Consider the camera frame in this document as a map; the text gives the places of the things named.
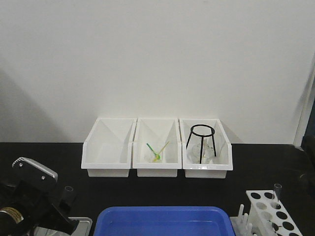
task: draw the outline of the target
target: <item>white test tube rack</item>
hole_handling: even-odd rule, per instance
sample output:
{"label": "white test tube rack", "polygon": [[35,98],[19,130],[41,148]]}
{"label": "white test tube rack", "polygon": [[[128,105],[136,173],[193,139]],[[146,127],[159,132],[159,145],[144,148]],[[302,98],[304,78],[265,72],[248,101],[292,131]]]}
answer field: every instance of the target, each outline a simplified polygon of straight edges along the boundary
{"label": "white test tube rack", "polygon": [[236,236],[302,236],[281,201],[275,202],[272,190],[246,191],[251,202],[250,213],[230,217]]}

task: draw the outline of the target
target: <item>glass test tube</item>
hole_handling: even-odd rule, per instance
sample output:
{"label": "glass test tube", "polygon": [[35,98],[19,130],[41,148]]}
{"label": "glass test tube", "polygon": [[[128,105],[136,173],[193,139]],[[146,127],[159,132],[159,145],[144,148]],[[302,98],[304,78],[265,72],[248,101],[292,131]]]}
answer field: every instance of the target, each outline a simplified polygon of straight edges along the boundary
{"label": "glass test tube", "polygon": [[279,183],[275,183],[272,199],[276,203],[279,203],[279,201],[280,201],[281,189],[282,189],[282,185]]}

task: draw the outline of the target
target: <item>blue plastic tray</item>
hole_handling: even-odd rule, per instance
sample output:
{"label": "blue plastic tray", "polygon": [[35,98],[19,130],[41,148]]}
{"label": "blue plastic tray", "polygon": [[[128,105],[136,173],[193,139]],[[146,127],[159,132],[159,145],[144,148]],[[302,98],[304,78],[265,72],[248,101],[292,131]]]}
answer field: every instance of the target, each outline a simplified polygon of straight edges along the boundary
{"label": "blue plastic tray", "polygon": [[214,206],[110,207],[94,236],[235,236],[227,214]]}

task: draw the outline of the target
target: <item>white wall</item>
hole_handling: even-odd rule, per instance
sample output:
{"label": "white wall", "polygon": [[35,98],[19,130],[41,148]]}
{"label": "white wall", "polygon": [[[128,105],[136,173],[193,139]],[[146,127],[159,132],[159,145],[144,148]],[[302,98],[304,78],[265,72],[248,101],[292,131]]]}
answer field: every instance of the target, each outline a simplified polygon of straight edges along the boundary
{"label": "white wall", "polygon": [[315,1],[2,0],[0,141],[82,142],[97,116],[220,118],[292,144]]}

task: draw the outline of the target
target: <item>black countertop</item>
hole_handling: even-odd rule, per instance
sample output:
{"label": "black countertop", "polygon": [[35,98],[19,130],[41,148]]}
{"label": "black countertop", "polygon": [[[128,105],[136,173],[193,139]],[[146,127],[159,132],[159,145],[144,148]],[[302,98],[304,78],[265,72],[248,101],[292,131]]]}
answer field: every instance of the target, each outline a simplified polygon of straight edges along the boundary
{"label": "black countertop", "polygon": [[216,206],[236,216],[240,204],[249,213],[246,190],[271,190],[283,186],[281,202],[303,236],[314,236],[315,200],[305,189],[304,177],[314,176],[307,155],[290,145],[234,144],[233,171],[225,179],[137,177],[88,177],[81,169],[82,143],[0,143],[0,180],[17,181],[11,165],[18,157],[32,158],[59,175],[55,193],[66,185],[78,196],[69,216],[93,220],[93,235],[98,215],[113,206]]}

